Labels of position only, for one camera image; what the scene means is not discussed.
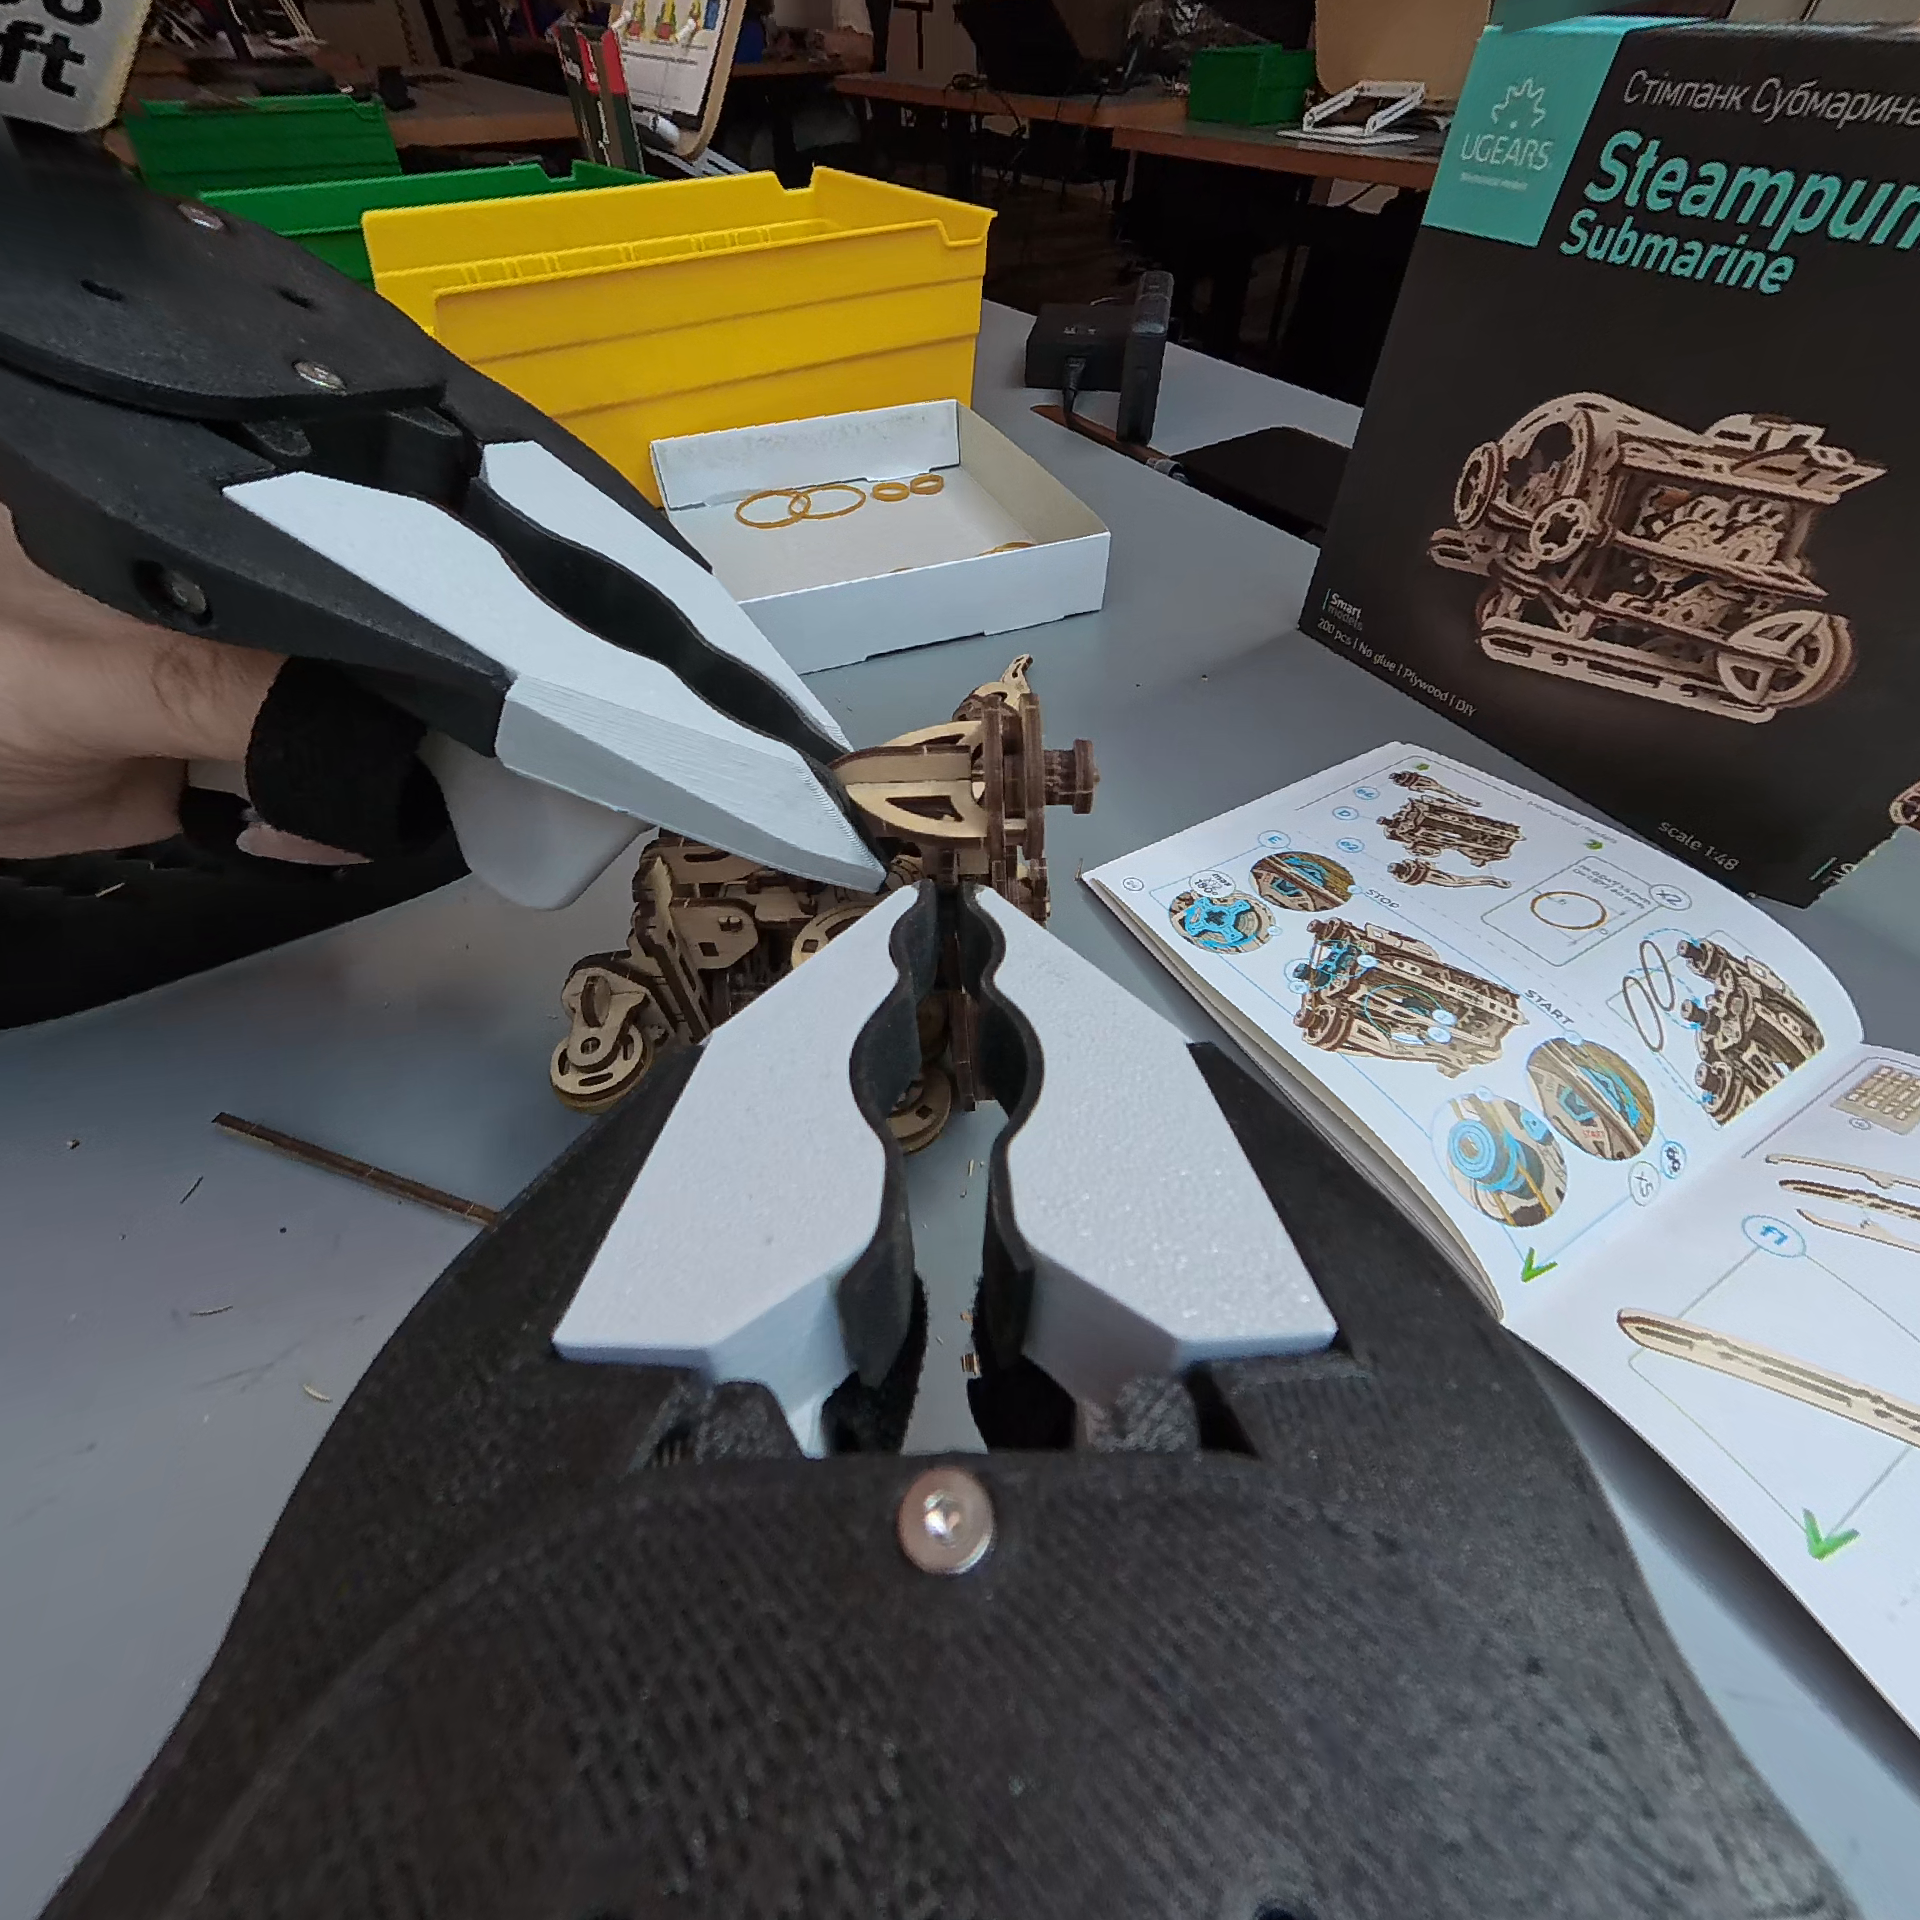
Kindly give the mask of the small green bin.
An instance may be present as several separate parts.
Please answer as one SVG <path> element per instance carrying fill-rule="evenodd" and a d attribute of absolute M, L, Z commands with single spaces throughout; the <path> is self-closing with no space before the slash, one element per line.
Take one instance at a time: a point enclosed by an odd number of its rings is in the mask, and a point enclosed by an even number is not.
<path fill-rule="evenodd" d="M 1314 49 L 1273 41 L 1218 43 L 1191 53 L 1187 117 L 1223 128 L 1297 128 L 1314 84 Z"/>

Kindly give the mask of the small wooden model part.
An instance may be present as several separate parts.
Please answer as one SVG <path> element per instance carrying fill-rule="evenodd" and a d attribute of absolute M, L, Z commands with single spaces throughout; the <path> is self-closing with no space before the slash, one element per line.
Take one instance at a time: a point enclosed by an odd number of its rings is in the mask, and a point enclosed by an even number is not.
<path fill-rule="evenodd" d="M 1050 919 L 1044 808 L 1093 808 L 1093 745 L 1043 740 L 1031 655 L 973 687 L 948 723 L 907 731 L 835 764 L 848 800 L 880 839 L 920 851 L 945 888 L 988 885 L 1036 920 Z"/>

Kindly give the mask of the white cardboard tray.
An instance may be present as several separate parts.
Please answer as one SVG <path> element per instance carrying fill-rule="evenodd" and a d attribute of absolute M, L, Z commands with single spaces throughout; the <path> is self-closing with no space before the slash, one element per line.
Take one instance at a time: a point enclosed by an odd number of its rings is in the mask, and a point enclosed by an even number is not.
<path fill-rule="evenodd" d="M 668 516 L 799 671 L 1099 611 L 1111 532 L 1064 483 L 959 399 L 659 439 Z M 943 473 L 945 491 L 872 499 Z M 860 483 L 845 519 L 737 524 L 764 488 Z"/>

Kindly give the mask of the black flat device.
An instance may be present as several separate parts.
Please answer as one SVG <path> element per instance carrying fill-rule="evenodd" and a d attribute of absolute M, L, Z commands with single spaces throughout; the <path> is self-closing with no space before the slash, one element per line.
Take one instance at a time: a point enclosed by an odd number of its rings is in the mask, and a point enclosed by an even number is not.
<path fill-rule="evenodd" d="M 1268 424 L 1173 457 L 1191 488 L 1314 547 L 1325 540 L 1349 459 L 1352 448 L 1297 424 Z"/>

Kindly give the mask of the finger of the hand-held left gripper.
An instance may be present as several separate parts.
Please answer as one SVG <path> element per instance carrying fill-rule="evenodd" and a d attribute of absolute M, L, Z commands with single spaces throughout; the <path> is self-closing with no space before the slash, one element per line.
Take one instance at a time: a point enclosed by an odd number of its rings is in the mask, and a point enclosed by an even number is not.
<path fill-rule="evenodd" d="M 819 769 L 827 753 L 754 731 L 548 605 L 475 527 L 475 479 L 460 511 L 316 471 L 227 488 L 508 680 L 481 752 L 333 663 L 287 659 L 245 756 L 256 816 L 355 856 L 416 852 L 450 825 L 466 867 L 523 905 L 577 899 L 640 825 L 879 888 L 880 861 Z"/>
<path fill-rule="evenodd" d="M 621 502 L 536 440 L 482 453 L 475 527 L 557 613 L 666 664 L 713 709 L 803 753 L 845 733 L 719 579 L 642 499 Z"/>

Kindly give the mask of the yellow plastic bin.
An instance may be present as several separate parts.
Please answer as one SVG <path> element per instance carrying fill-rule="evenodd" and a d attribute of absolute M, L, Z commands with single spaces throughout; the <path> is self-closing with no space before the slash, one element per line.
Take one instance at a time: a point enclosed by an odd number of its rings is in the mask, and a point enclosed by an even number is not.
<path fill-rule="evenodd" d="M 435 317 L 649 488 L 657 439 L 970 399 L 983 261 L 920 227 L 445 289 Z"/>
<path fill-rule="evenodd" d="M 450 292 L 858 232 L 927 232 L 935 255 L 959 261 L 985 249 L 993 216 L 972 200 L 819 166 L 804 188 L 745 174 L 375 207 L 364 237 L 375 288 L 432 332 Z"/>

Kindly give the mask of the white frame part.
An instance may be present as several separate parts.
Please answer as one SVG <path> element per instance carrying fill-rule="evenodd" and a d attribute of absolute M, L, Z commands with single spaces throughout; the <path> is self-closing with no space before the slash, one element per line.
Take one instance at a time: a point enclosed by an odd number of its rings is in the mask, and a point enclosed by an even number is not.
<path fill-rule="evenodd" d="M 1419 80 L 1355 83 L 1309 105 L 1301 133 L 1346 144 L 1407 139 L 1418 133 L 1424 105 L 1427 84 Z"/>

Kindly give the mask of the brown pencil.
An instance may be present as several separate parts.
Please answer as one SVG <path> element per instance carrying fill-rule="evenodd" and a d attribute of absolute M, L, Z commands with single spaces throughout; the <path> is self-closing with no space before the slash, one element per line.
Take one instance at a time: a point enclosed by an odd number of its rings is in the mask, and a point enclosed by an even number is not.
<path fill-rule="evenodd" d="M 1064 413 L 1061 422 L 1071 432 L 1074 432 L 1076 437 L 1088 439 L 1088 440 L 1093 440 L 1098 445 L 1105 445 L 1108 451 L 1116 451 L 1125 459 L 1129 459 L 1139 465 L 1145 465 L 1154 473 L 1163 473 L 1165 477 L 1170 477 L 1179 485 L 1189 485 L 1189 477 L 1187 477 L 1185 469 L 1179 465 L 1179 461 L 1176 457 L 1159 453 L 1149 443 L 1128 440 L 1117 433 L 1117 430 L 1106 427 L 1105 422 L 1081 419 L 1076 412 L 1071 412 L 1066 407 L 1061 408 L 1061 413 Z"/>

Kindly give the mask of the wooden model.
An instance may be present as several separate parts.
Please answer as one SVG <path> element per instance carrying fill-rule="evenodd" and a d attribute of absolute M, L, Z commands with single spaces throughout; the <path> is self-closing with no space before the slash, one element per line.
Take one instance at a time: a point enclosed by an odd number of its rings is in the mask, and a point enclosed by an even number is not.
<path fill-rule="evenodd" d="M 577 1113 L 612 1108 L 669 1045 L 707 1039 L 880 900 L 666 832 L 632 893 L 628 942 L 579 959 L 562 987 L 570 1027 L 548 1080 Z M 945 957 L 920 1003 L 921 1067 L 890 1118 L 907 1155 L 979 1099 L 977 1011 L 955 968 Z"/>

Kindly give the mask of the standing sign board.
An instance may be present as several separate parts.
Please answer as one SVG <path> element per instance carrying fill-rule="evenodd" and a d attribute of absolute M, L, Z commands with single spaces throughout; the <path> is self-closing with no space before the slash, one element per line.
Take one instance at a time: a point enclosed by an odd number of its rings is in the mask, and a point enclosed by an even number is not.
<path fill-rule="evenodd" d="M 744 3 L 621 3 L 611 16 L 617 78 L 644 148 L 707 155 L 729 88 Z"/>

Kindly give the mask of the wooden background table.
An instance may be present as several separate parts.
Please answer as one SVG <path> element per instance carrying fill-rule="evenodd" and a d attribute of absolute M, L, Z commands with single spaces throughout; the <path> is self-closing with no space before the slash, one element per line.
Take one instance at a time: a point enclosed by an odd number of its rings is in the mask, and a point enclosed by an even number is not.
<path fill-rule="evenodd" d="M 1148 88 L 1051 96 L 997 87 L 947 87 L 879 73 L 842 76 L 833 84 L 837 91 L 868 103 L 959 115 L 961 133 L 951 150 L 959 155 L 955 179 L 961 184 L 948 188 L 959 199 L 970 191 L 972 124 L 983 117 L 1012 117 L 1028 125 L 1103 129 L 1121 152 L 1132 155 L 1223 165 L 1271 176 L 1392 184 L 1416 191 L 1434 188 L 1441 165 L 1441 150 L 1427 148 L 1421 142 L 1357 148 L 1338 142 L 1312 144 L 1306 135 L 1291 129 L 1194 120 L 1187 117 L 1183 101 Z"/>

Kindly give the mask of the thin wooden strip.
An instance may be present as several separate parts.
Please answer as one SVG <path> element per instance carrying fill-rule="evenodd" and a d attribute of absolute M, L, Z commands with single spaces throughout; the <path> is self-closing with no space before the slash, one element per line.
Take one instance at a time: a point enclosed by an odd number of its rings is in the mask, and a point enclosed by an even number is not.
<path fill-rule="evenodd" d="M 245 1120 L 227 1111 L 215 1113 L 212 1125 L 228 1135 L 245 1139 L 255 1145 L 264 1145 L 269 1152 L 287 1156 L 288 1161 L 340 1174 L 351 1182 L 364 1183 L 377 1193 L 387 1193 L 402 1203 L 418 1204 L 424 1209 L 435 1209 L 440 1213 L 469 1221 L 479 1227 L 491 1227 L 499 1221 L 499 1209 L 495 1206 L 473 1203 L 469 1198 L 461 1198 L 460 1193 L 432 1183 L 410 1179 L 371 1161 L 348 1156 L 339 1149 L 301 1141 L 300 1135 L 288 1135 L 269 1125 Z"/>

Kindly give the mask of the black power adapter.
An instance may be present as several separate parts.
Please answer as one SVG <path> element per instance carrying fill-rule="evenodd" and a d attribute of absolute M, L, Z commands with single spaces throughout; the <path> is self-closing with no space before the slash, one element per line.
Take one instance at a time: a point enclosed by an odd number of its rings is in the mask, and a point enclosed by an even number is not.
<path fill-rule="evenodd" d="M 1145 271 L 1132 304 L 1047 304 L 1024 348 L 1024 384 L 1074 412 L 1087 393 L 1116 393 L 1116 430 L 1149 443 L 1169 345 L 1173 276 Z"/>

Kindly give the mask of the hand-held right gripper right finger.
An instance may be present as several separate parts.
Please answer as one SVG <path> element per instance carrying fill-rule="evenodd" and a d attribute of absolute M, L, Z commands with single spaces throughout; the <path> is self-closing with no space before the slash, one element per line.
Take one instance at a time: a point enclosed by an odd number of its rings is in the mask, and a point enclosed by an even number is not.
<path fill-rule="evenodd" d="M 1185 1032 L 997 891 L 955 909 L 993 1147 L 977 1390 L 1108 1405 L 1202 1360 L 1321 1353 L 1308 1264 Z"/>

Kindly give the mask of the person's left hand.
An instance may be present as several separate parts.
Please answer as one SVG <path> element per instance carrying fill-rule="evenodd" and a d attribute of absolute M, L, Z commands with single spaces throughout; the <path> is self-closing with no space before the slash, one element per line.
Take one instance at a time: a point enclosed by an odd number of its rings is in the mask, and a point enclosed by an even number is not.
<path fill-rule="evenodd" d="M 241 764 L 287 661 L 105 608 L 41 571 L 3 516 L 3 856 L 178 832 L 193 760 Z"/>

